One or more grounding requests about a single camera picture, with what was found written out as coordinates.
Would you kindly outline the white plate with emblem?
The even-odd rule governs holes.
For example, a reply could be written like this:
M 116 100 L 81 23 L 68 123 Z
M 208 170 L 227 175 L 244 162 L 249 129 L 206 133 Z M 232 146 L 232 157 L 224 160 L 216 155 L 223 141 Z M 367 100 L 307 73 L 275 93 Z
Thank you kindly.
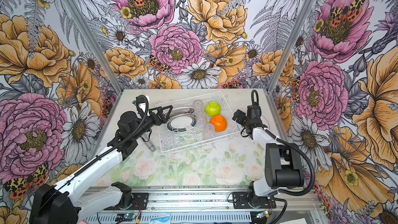
M 193 114 L 194 112 L 195 112 L 195 110 L 192 107 L 188 107 L 188 106 L 177 107 L 177 108 L 172 109 L 172 111 L 170 113 L 170 117 L 176 117 L 176 116 L 185 115 L 185 114 Z

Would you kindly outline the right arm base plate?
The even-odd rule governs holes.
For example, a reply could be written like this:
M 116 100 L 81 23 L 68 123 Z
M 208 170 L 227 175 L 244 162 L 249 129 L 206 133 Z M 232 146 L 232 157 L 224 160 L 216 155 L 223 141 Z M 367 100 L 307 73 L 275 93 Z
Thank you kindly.
M 276 208 L 274 199 L 267 197 L 250 197 L 248 192 L 233 192 L 232 203 L 234 209 L 272 209 Z

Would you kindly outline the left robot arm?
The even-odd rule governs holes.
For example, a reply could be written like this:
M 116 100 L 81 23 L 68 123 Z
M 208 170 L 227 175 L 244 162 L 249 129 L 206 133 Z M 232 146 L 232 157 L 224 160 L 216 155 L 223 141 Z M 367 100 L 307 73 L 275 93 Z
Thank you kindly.
M 77 224 L 109 207 L 129 208 L 134 197 L 131 187 L 116 182 L 95 194 L 83 194 L 106 172 L 127 159 L 137 140 L 152 127 L 169 121 L 173 107 L 156 107 L 121 115 L 114 138 L 106 148 L 73 174 L 50 186 L 37 189 L 29 218 L 31 224 Z

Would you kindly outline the green rimmed white plate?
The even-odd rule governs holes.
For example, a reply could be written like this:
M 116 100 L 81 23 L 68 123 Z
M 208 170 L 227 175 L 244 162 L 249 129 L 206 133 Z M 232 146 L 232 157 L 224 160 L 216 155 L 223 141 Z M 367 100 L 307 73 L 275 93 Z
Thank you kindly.
M 184 132 L 188 127 L 195 127 L 197 119 L 192 114 L 182 114 L 172 117 L 167 123 L 166 127 L 172 132 Z

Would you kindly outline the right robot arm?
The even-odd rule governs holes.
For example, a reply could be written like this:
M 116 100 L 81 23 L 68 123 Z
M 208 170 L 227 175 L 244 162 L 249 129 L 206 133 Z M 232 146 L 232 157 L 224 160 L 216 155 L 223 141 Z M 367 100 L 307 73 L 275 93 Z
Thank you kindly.
M 248 106 L 246 113 L 237 110 L 232 119 L 248 137 L 265 146 L 264 176 L 250 183 L 246 200 L 253 207 L 271 207 L 268 200 L 281 190 L 304 186 L 305 177 L 301 155 L 278 140 L 263 124 L 260 113 L 259 106 Z

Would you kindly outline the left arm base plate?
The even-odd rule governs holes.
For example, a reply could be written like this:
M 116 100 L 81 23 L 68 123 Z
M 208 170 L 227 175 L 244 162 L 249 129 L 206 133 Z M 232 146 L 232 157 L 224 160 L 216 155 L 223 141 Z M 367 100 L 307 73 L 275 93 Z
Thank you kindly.
M 105 208 L 104 210 L 146 210 L 148 205 L 149 193 L 132 193 L 131 200 L 127 202 L 126 206 L 120 204 Z

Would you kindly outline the watermelon pattern plate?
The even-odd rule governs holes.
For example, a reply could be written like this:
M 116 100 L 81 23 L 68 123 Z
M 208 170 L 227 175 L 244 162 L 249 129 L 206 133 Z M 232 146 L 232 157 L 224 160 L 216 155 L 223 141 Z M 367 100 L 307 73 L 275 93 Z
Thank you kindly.
M 263 115 L 261 116 L 261 120 L 262 120 L 262 123 L 264 124 L 265 128 L 269 129 L 270 128 L 269 121 Z

